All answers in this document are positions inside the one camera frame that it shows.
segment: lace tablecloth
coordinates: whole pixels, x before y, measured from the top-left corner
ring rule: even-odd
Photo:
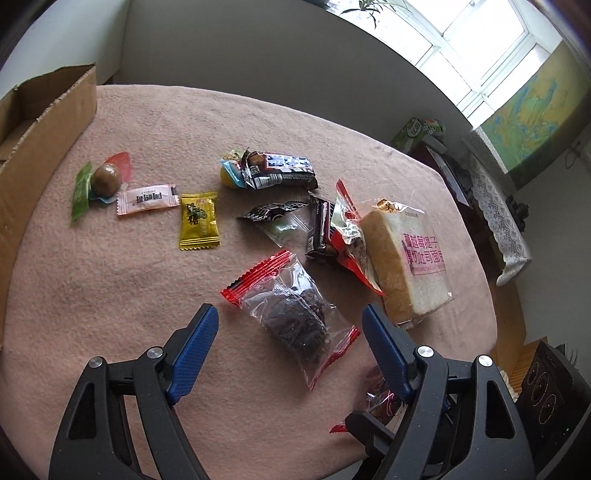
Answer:
[[[484,214],[499,250],[505,268],[496,279],[496,285],[505,285],[531,260],[531,252],[505,203],[506,195],[474,155],[470,155],[472,193]]]

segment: snack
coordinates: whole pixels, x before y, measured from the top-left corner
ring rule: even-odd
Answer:
[[[311,231],[306,202],[267,203],[254,207],[244,217],[253,222],[279,247],[304,245]]]
[[[90,188],[90,176],[92,164],[87,162],[76,175],[74,195],[72,197],[72,221],[75,222],[88,210],[88,190]]]
[[[387,425],[399,412],[401,407],[402,401],[395,393],[388,389],[384,376],[376,365],[370,370],[365,378],[362,394],[355,402],[353,410],[366,411],[378,421]],[[347,427],[345,426],[344,421],[335,425],[330,430],[331,433],[341,433],[346,431]]]
[[[90,188],[97,197],[111,198],[119,191],[122,177],[119,167],[103,163],[90,177]]]
[[[220,168],[220,179],[222,185],[229,189],[245,189],[246,184],[242,178],[242,172],[240,170],[240,162],[244,150],[234,149],[231,152],[225,154],[220,160],[222,164]]]
[[[246,187],[253,190],[279,184],[309,190],[318,188],[310,160],[305,157],[246,150],[242,156],[241,170]]]
[[[176,185],[153,185],[126,190],[117,195],[117,215],[128,215],[156,208],[179,206]]]
[[[131,159],[127,152],[119,152],[109,157],[95,170],[90,178],[90,200],[113,203],[119,190],[126,190],[131,181]]]
[[[289,250],[259,263],[221,293],[285,345],[296,357],[310,390],[360,334],[322,297]]]
[[[380,200],[361,219],[390,320],[410,328],[452,299],[445,262],[428,216]]]
[[[330,226],[335,231],[330,237],[330,242],[339,252],[338,261],[374,292],[383,295],[359,226],[361,216],[342,180],[336,184],[336,193],[335,211],[330,219]]]
[[[217,192],[181,195],[181,250],[216,247],[220,244],[215,200]]]
[[[336,261],[337,249],[330,243],[335,229],[330,226],[330,219],[335,211],[335,204],[310,194],[312,231],[308,237],[306,255],[315,260]]]

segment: metal screw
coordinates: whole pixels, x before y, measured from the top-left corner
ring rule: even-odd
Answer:
[[[160,358],[162,356],[162,349],[159,346],[153,346],[148,350],[148,358]]]
[[[433,349],[427,345],[420,346],[417,349],[417,352],[420,356],[423,356],[425,358],[429,358],[430,356],[433,356]]]
[[[88,366],[90,368],[98,368],[103,364],[103,359],[99,356],[95,356],[88,360]]]
[[[488,355],[481,355],[478,357],[478,363],[481,364],[483,367],[491,367],[492,358]]]

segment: speaker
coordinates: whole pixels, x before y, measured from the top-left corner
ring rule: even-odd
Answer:
[[[558,453],[590,403],[591,389],[576,368],[540,342],[516,402],[536,473]]]

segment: red plastic wrapper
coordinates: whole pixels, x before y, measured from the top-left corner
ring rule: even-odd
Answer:
[[[335,232],[330,237],[333,247],[339,252],[338,262],[351,270],[358,279],[379,295],[379,288],[374,265],[367,252],[365,237],[359,222],[361,215],[355,208],[342,180],[336,183],[335,211],[330,226]]]
[[[363,394],[357,399],[354,410],[366,411],[387,425],[400,412],[402,401],[395,393],[390,392],[377,365],[369,372],[363,385]],[[345,422],[335,425],[330,432],[347,432]]]
[[[289,250],[263,260],[221,293],[285,345],[297,359],[310,390],[361,333],[322,297]]]

